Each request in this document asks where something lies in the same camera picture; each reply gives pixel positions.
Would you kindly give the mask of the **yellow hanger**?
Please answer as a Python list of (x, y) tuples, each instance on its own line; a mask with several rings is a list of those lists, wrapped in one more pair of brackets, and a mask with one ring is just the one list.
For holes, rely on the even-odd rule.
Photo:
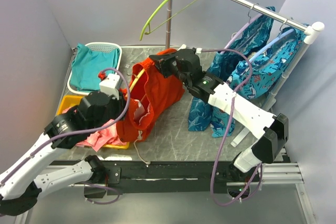
[(129, 91), (130, 91), (130, 93), (133, 91), (134, 87), (139, 82), (140, 78), (143, 76), (144, 73), (145, 73), (145, 69), (144, 68), (141, 69), (137, 73), (132, 73), (131, 80), (130, 80), (130, 83), (129, 83)]

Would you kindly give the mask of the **orange shorts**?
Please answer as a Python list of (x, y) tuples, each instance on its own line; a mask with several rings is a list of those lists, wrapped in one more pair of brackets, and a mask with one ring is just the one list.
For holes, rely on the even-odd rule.
[(122, 142), (146, 140), (159, 116), (184, 94), (180, 80), (174, 76), (164, 78), (150, 58), (136, 63), (132, 73), (143, 68), (145, 73), (131, 92), (126, 117), (116, 123), (117, 134)]

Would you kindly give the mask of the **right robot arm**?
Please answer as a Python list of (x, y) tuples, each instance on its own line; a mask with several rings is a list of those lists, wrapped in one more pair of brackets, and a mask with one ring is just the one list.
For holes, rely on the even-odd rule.
[(192, 96), (232, 114), (257, 139), (232, 161), (230, 176), (233, 180), (242, 181), (260, 163), (274, 162), (288, 140), (288, 118), (285, 115), (274, 115), (257, 107), (220, 78), (204, 71), (194, 49), (149, 57), (163, 77), (177, 77)]

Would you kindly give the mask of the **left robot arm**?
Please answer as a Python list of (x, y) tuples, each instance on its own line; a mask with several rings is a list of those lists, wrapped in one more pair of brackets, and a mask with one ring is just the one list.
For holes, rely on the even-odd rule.
[(1, 216), (18, 216), (34, 207), (38, 199), (76, 183), (104, 181), (106, 168), (95, 155), (54, 173), (41, 172), (66, 150), (90, 134), (105, 129), (105, 123), (123, 119), (130, 95), (94, 91), (80, 103), (56, 116), (37, 142), (11, 168), (1, 174)]

